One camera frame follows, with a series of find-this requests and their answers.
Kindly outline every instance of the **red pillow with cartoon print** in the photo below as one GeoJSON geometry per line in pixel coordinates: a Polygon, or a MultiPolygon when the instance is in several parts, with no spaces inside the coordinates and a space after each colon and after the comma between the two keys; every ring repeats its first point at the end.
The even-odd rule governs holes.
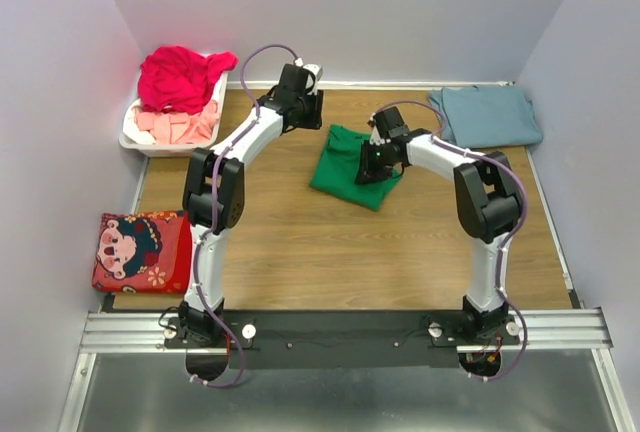
{"type": "Polygon", "coordinates": [[[184,294],[191,229],[184,211],[103,214],[92,285],[102,292],[184,294]]]}

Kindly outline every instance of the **white wall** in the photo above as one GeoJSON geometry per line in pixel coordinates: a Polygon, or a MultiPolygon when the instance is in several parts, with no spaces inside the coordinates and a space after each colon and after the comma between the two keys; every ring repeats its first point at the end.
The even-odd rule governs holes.
{"type": "Polygon", "coordinates": [[[544,142],[533,154],[578,294],[602,306],[640,423],[640,7],[565,0],[518,81],[544,142]]]}
{"type": "Polygon", "coordinates": [[[117,130],[140,61],[113,0],[0,0],[0,430],[56,430],[100,213],[140,159],[117,130]]]}
{"type": "MultiPolygon", "coordinates": [[[[116,0],[145,53],[182,44],[244,57],[284,42],[324,64],[325,79],[358,81],[515,80],[560,2],[116,0]]],[[[275,79],[273,60],[248,77],[275,79]]]]}

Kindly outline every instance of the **laundry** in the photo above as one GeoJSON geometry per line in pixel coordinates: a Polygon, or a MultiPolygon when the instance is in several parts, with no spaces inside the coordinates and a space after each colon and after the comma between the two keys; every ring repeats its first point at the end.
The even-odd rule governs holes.
{"type": "Polygon", "coordinates": [[[185,47],[160,47],[140,66],[142,108],[145,112],[202,112],[222,73],[237,63],[231,52],[203,57],[185,47]]]}
{"type": "Polygon", "coordinates": [[[447,118],[442,139],[460,147],[500,147],[542,142],[533,107],[518,87],[443,88],[429,93],[447,118]]]}
{"type": "Polygon", "coordinates": [[[382,201],[398,184],[399,174],[384,182],[356,185],[360,165],[360,147],[369,134],[353,132],[332,124],[318,166],[311,179],[311,187],[339,199],[378,211],[382,201]]]}
{"type": "Polygon", "coordinates": [[[149,132],[156,144],[201,144],[211,139],[213,128],[220,121],[220,110],[210,100],[202,112],[145,112],[136,107],[135,121],[143,132],[149,132]]]}

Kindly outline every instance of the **wooden table surface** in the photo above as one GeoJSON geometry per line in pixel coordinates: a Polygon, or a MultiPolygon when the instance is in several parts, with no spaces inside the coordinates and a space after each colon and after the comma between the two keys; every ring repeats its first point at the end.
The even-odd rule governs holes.
{"type": "MultiPolygon", "coordinates": [[[[228,308],[459,308],[470,280],[470,239],[458,223],[453,184],[410,167],[379,212],[309,187],[328,126],[369,131],[373,111],[424,92],[326,92],[324,126],[272,142],[246,177],[244,214],[224,271],[228,308]]],[[[242,91],[226,94],[220,137],[247,116],[242,91]]],[[[401,106],[410,128],[437,128],[428,110],[401,106]]],[[[523,147],[501,149],[530,197],[529,219],[509,257],[507,291],[524,309],[570,308],[562,269],[523,147]]],[[[139,211],[181,208],[188,159],[151,160],[139,211]]],[[[179,297],[119,294],[115,308],[165,308],[179,297]]]]}

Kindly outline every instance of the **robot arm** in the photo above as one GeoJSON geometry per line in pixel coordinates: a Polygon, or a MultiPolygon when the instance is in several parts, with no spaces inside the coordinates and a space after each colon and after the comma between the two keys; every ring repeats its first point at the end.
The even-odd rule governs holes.
{"type": "MultiPolygon", "coordinates": [[[[201,287],[207,303],[220,310],[224,302],[222,270],[229,234],[244,209],[244,172],[267,144],[295,128],[319,129],[323,92],[318,90],[322,68],[318,65],[286,64],[278,84],[258,100],[249,117],[229,137],[211,150],[196,149],[189,162],[183,207],[191,223],[192,264],[198,261],[201,287]],[[215,163],[219,169],[214,174],[215,163]],[[212,207],[212,187],[217,186],[217,207],[212,207]],[[214,224],[215,229],[205,234],[214,224]],[[195,254],[200,243],[199,254],[195,254]]],[[[215,325],[197,294],[194,275],[180,306],[189,328],[209,335],[215,325]]]]}
{"type": "MultiPolygon", "coordinates": [[[[496,291],[498,250],[515,227],[521,213],[521,198],[511,178],[498,167],[458,155],[438,146],[424,129],[410,131],[400,112],[392,107],[375,114],[371,139],[362,144],[356,183],[386,180],[393,168],[423,167],[455,184],[458,218],[472,238],[471,284],[464,307],[479,316],[503,309],[496,291]],[[485,185],[494,191],[486,192],[485,185]]],[[[491,158],[509,166],[506,156],[493,152],[491,158]]],[[[509,243],[502,247],[500,283],[504,284],[509,243]]]]}

